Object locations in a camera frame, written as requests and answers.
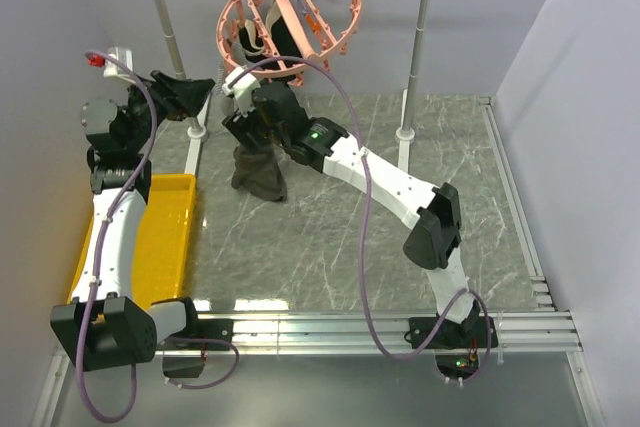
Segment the yellow plastic tray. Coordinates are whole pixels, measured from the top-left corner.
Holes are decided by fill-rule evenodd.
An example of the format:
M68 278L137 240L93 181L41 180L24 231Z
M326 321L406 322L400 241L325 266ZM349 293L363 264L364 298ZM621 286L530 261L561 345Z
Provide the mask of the yellow plastic tray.
M118 188L93 198L93 215L76 269L70 300L84 303L97 280L97 301L126 296L140 308L176 298L182 291L194 217L196 178L192 174L154 174L149 196L131 190L118 200L106 230L100 270L95 247Z

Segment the dark grey boxer briefs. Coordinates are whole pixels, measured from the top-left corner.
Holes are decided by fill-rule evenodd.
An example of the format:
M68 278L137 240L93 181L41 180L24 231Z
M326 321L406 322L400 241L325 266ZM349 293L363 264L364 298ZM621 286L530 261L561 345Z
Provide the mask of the dark grey boxer briefs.
M268 202L284 202L288 191L276 159L274 148L250 149L238 145L233 152L234 172L231 186L244 189L252 196Z

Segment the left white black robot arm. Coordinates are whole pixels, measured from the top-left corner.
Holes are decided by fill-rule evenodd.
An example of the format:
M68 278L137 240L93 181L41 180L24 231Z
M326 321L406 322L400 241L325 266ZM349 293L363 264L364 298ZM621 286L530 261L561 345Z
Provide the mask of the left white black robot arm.
M83 372L149 362L167 338L180 349L200 341L202 325L191 299L161 300L148 309L134 302L132 267L152 183L145 146L163 121L197 116L214 86L211 79L180 80L153 71L129 87L126 104L97 97L81 109L93 224L71 300L53 307L50 324Z

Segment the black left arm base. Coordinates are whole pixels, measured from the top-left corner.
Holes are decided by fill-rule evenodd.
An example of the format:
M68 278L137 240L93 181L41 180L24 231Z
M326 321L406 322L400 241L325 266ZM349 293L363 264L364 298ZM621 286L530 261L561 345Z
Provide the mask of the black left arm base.
M228 379L239 364L233 334L233 320L205 319L193 334L161 341L157 355L165 382L179 389L198 390Z

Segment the aluminium right side rail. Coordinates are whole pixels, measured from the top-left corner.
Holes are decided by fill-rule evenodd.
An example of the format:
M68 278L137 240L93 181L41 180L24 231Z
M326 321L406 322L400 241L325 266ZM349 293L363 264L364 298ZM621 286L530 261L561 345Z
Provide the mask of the aluminium right side rail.
M541 267L515 178L513 176L493 112L494 98L490 96L479 96L476 100L482 112L489 140L492 145L501 182L505 190L505 195L514 221L525 264L529 272L529 277L537 302L537 309L541 311L556 311L557 307L552 298L546 277Z

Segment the black hanging underwear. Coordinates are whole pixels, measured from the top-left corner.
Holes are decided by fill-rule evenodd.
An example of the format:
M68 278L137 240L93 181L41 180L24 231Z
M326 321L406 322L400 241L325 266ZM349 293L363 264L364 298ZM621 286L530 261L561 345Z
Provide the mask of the black hanging underwear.
M272 3L267 11L265 27L281 56L301 56L276 3ZM238 40L247 61L257 63L267 58L265 44L258 36L258 30L253 20L245 20L244 25L238 30Z

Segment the aluminium table edge rail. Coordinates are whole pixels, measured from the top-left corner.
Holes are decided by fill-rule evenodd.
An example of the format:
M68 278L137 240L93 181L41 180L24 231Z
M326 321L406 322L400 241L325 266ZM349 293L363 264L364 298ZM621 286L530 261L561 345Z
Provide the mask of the aluminium table edge rail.
M368 355L379 344L393 354L427 347L438 331L433 315L391 312L374 322L379 336L373 340L363 315L358 313L201 312L185 323L169 306L162 305L158 319L126 306L99 316L79 337L82 309L61 306L51 315L59 343L69 356L79 347L91 370L144 363L157 354L159 343L196 331L200 320L228 318L234 321L232 344L248 355ZM494 352L579 352L579 336L570 314L562 312L491 313L499 346Z

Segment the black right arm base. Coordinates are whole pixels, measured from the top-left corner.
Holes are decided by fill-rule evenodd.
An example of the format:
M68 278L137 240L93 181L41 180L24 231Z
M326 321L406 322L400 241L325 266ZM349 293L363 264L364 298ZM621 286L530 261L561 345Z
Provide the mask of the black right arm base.
M445 320L426 349L439 351L435 355L436 368L446 381L463 385L481 372L484 366L481 355L498 346L494 319L473 314L470 324Z

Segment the pink round clip hanger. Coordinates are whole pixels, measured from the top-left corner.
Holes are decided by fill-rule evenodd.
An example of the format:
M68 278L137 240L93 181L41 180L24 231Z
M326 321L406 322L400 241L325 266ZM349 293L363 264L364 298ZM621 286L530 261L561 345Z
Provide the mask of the pink round clip hanger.
M283 58L318 61L328 71L331 56L347 53L361 14L362 0L228 0L217 22L216 46L227 73L241 65L239 50L250 62L269 61L258 78L288 78L301 86L306 66Z

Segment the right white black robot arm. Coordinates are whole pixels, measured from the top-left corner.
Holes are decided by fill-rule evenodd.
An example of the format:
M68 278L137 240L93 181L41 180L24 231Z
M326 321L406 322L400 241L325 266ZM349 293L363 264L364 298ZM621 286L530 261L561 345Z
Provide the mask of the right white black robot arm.
M426 270L437 301L442 338L460 347L472 339L472 304L454 298L466 288L459 247L459 194L449 183L422 181L379 157L355 134L325 117L310 117L281 82L260 83L250 75L227 80L222 90L234 112L223 122L246 148L281 148L291 160L338 179L368 195L408 228L404 255Z

